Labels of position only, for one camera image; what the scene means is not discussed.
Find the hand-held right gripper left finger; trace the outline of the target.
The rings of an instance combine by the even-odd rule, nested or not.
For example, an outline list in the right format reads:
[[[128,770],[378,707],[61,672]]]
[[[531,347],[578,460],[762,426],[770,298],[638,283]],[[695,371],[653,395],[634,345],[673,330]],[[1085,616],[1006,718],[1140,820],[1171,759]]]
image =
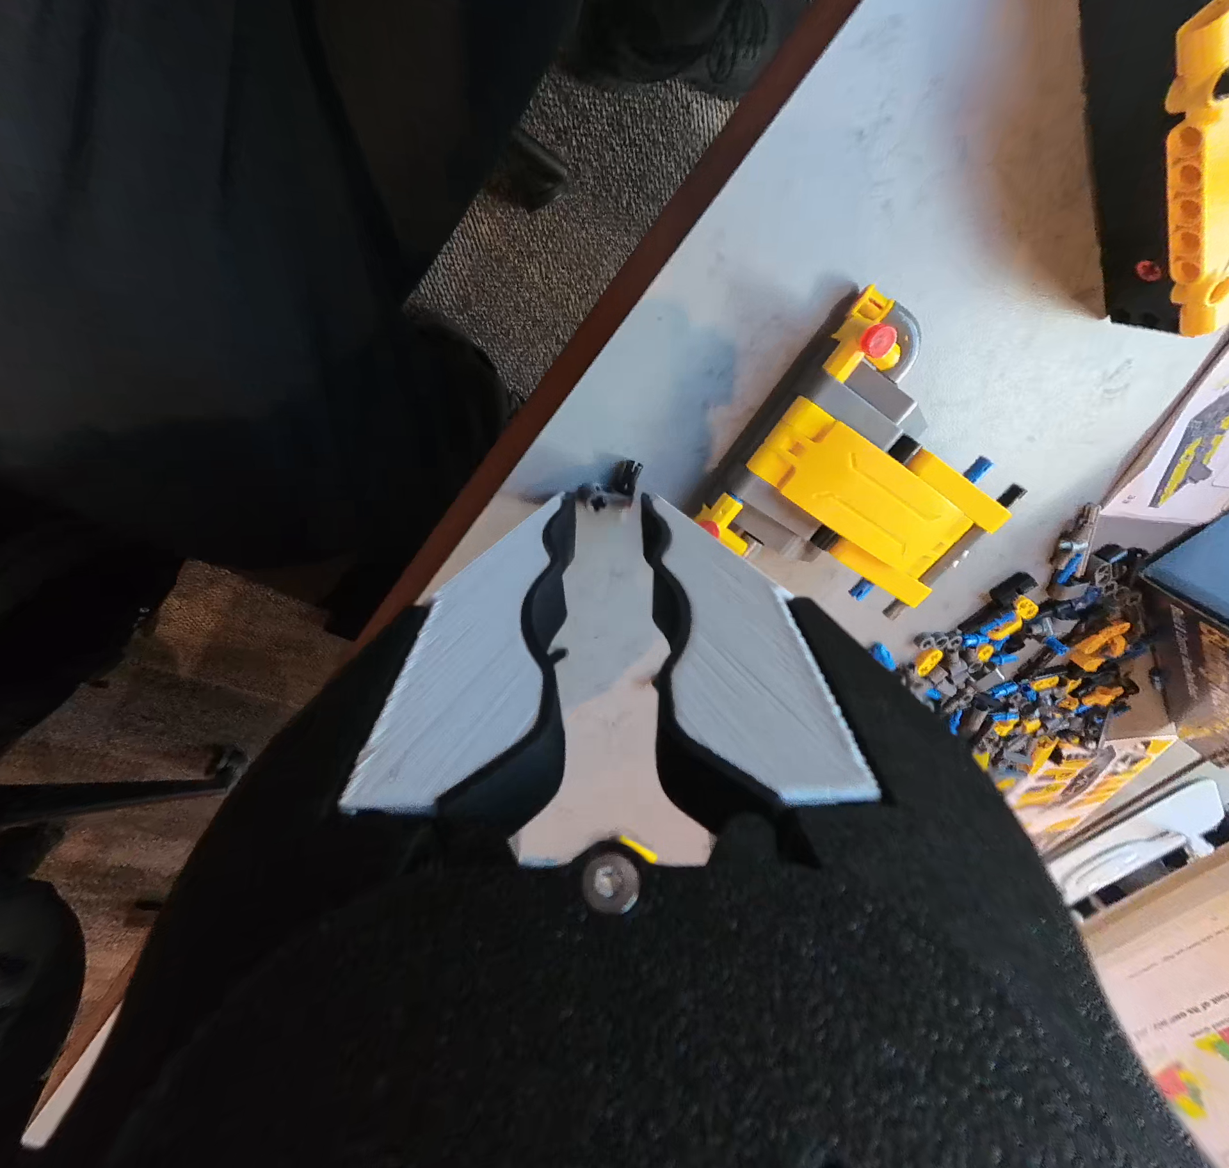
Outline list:
[[[577,552],[577,498],[552,498],[457,572],[339,798],[349,815],[535,816],[562,787],[555,639]]]

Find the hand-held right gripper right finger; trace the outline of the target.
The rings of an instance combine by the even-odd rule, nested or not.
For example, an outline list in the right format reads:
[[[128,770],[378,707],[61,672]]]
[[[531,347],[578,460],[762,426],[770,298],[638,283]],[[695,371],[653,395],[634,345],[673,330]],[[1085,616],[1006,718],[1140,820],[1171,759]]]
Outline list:
[[[882,792],[793,596],[658,497],[641,497],[652,620],[668,645],[656,771],[677,808],[828,808]]]

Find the grey connector with black pins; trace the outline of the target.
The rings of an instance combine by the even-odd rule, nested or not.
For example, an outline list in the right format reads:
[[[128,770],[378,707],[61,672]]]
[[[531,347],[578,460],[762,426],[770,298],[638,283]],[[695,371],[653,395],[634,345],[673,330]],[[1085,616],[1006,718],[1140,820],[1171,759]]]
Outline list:
[[[577,490],[578,509],[605,512],[610,508],[631,506],[638,495],[638,485],[644,464],[634,458],[615,463],[600,479],[582,485]]]

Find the black yellow toy base assembly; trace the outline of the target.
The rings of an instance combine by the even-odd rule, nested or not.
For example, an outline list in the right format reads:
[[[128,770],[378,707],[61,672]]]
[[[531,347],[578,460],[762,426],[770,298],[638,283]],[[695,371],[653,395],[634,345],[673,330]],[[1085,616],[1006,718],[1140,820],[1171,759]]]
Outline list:
[[[1079,0],[1105,308],[1227,327],[1227,0]]]

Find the grey desk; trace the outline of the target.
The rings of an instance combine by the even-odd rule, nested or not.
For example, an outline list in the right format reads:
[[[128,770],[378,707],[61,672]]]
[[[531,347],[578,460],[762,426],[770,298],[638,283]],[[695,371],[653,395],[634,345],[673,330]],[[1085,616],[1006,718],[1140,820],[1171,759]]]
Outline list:
[[[796,297],[788,253],[904,283],[951,336],[922,382],[1028,445],[1058,316],[976,264],[974,76],[1009,0],[859,0],[697,246],[575,343],[490,461],[577,506],[555,639],[562,787],[535,816],[339,798],[430,605],[353,657],[195,849],[47,1166],[1203,1166],[1107,1005],[1035,846],[936,716],[802,590],[792,613],[882,797],[677,808],[656,771],[641,497],[682,513],[737,354],[699,305]],[[659,855],[644,860],[629,837]]]

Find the yellow grey toy hood assembly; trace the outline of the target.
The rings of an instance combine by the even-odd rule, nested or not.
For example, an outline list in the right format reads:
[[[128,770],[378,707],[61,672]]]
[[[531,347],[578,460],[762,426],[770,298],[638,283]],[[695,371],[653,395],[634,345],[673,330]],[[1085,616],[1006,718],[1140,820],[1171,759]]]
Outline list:
[[[1025,490],[992,497],[992,461],[959,471],[924,446],[903,387],[921,347],[910,309],[877,286],[854,293],[711,474],[693,520],[744,560],[829,557],[855,575],[856,600],[887,596],[887,619],[924,605]]]

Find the pile of small loose bricks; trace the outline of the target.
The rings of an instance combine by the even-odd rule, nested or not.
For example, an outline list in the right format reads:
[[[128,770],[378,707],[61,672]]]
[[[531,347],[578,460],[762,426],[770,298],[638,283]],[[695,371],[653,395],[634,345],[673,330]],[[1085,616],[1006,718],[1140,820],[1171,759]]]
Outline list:
[[[1098,545],[1102,512],[1083,506],[1061,534],[1047,585],[1025,572],[1002,580],[976,615],[918,637],[906,661],[869,648],[1002,793],[1091,770],[1140,694],[1129,665],[1147,649],[1144,552]]]

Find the black chair base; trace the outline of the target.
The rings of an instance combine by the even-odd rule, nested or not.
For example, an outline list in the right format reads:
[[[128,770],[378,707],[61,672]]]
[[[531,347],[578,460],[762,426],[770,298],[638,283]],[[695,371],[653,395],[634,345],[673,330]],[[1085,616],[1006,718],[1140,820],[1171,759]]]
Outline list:
[[[66,824],[99,814],[221,796],[252,766],[239,748],[216,752],[201,779],[3,785],[3,1092],[42,1088],[77,1016],[87,948],[77,914],[36,878]]]

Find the white rounded tray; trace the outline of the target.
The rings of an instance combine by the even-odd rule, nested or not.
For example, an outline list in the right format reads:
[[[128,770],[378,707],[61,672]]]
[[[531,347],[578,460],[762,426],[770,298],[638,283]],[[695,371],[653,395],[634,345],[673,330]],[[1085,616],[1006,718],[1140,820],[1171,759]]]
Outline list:
[[[1149,874],[1169,874],[1203,860],[1227,827],[1221,787],[1212,778],[1176,786],[1084,841],[1053,855],[1047,870],[1065,907],[1079,919],[1105,907],[1105,893]]]

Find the blue cardboard box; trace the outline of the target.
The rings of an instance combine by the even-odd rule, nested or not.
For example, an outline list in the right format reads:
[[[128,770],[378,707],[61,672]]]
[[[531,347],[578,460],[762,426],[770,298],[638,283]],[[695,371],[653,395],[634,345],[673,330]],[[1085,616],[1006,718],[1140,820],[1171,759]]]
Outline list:
[[[1177,735],[1228,766],[1228,516],[1150,557],[1142,574],[1161,694]]]

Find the open instruction booklet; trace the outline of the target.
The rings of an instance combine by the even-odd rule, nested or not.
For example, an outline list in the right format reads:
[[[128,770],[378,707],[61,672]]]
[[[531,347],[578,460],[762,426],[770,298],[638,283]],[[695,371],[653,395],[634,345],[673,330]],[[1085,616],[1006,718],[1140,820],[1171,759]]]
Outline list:
[[[1228,508],[1228,345],[1164,416],[1105,498],[1110,520],[1201,527]]]

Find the person's black shoe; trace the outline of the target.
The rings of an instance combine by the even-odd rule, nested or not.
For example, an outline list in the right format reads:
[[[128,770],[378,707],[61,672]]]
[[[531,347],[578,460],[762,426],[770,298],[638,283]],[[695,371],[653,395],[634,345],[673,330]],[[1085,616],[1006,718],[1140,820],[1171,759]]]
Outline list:
[[[810,0],[583,0],[566,68],[604,88],[679,83],[737,103]]]
[[[562,158],[516,127],[501,157],[496,194],[526,213],[540,213],[557,203],[570,186],[570,172]]]

